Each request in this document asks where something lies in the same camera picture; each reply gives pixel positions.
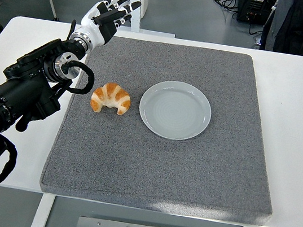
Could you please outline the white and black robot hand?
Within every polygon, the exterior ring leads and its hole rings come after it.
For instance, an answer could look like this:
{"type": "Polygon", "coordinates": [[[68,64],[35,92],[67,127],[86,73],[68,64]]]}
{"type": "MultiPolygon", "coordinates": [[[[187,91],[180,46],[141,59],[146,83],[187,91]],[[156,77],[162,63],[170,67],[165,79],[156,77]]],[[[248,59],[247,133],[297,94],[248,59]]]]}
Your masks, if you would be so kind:
{"type": "Polygon", "coordinates": [[[131,19],[131,13],[140,8],[140,1],[102,0],[97,2],[81,20],[81,26],[73,31],[70,39],[85,44],[85,49],[105,45],[118,28],[131,19]]]}

